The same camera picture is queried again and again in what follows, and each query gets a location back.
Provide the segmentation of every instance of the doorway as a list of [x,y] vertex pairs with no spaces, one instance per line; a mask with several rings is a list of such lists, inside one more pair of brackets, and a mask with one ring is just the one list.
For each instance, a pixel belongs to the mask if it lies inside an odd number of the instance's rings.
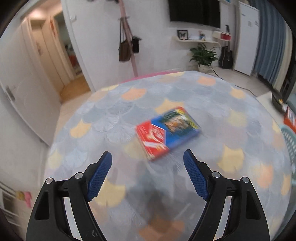
[[74,52],[60,0],[47,0],[28,15],[37,58],[61,103],[90,92]]

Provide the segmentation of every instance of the door handle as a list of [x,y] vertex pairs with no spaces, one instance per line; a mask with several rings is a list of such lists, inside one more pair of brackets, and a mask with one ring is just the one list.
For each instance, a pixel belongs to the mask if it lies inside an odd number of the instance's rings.
[[12,101],[12,102],[15,102],[15,96],[13,95],[10,88],[8,86],[6,86],[5,90],[6,90],[7,96],[9,97],[9,100]]

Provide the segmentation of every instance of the black television screen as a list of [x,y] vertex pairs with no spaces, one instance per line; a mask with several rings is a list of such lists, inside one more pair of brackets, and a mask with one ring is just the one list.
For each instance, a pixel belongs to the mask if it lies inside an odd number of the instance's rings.
[[218,0],[168,0],[170,20],[220,28]]

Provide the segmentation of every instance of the tablecloth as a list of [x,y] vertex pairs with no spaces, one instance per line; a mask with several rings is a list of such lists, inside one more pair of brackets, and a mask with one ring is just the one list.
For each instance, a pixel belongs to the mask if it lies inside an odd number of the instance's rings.
[[[183,106],[201,134],[154,162],[135,126]],[[264,107],[243,90],[196,71],[144,78],[94,93],[56,137],[45,178],[68,179],[105,150],[112,167],[90,202],[107,240],[188,240],[205,206],[183,165],[191,149],[226,178],[247,176],[257,191],[273,238],[290,196],[291,165],[282,133]],[[223,234],[230,198],[215,238]],[[71,209],[66,201],[67,214]],[[75,226],[73,217],[70,226]],[[73,229],[75,237],[79,236]]]

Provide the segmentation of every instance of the wooden floor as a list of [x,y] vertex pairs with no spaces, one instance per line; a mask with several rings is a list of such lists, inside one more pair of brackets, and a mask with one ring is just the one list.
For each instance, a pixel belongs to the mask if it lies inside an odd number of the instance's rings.
[[87,92],[90,92],[90,88],[84,78],[81,76],[70,82],[67,86],[65,86],[61,93],[61,101],[62,103],[67,102],[68,100],[74,99],[80,95],[83,95]]

